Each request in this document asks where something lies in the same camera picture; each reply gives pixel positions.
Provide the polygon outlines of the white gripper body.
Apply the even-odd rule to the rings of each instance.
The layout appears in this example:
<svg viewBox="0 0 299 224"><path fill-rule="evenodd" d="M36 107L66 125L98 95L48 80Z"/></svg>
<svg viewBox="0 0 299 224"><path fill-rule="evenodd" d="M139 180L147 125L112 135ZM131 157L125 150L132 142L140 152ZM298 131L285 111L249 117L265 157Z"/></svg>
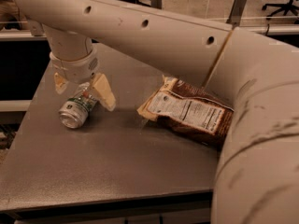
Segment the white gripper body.
<svg viewBox="0 0 299 224"><path fill-rule="evenodd" d="M50 61L55 71L64 79L73 83L84 83L89 81L99 72L99 61L97 58L97 48L86 57L75 61L65 61L57 58L53 53L50 54Z"/></svg>

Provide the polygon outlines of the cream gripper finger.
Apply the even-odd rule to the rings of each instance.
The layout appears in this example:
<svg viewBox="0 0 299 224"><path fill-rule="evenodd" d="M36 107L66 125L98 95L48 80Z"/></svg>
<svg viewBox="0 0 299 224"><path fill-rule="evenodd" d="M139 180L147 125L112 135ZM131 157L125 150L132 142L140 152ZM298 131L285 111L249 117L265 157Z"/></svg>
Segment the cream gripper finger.
<svg viewBox="0 0 299 224"><path fill-rule="evenodd" d="M110 88L107 77L97 73L91 80L91 95L100 102L108 111L113 111L116 106L115 96Z"/></svg>
<svg viewBox="0 0 299 224"><path fill-rule="evenodd" d="M62 94L68 85L68 81L60 76L58 73L54 74L54 83L55 83L55 90L58 94Z"/></svg>

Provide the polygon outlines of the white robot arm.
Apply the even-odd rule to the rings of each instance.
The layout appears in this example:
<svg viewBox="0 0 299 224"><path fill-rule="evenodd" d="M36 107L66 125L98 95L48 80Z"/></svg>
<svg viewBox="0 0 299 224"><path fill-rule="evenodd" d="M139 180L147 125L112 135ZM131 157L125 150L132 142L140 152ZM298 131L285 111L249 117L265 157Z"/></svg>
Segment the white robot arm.
<svg viewBox="0 0 299 224"><path fill-rule="evenodd" d="M299 50L225 23L117 0L13 0L65 79L96 78L95 44L205 87L234 108L211 224L299 224Z"/></svg>

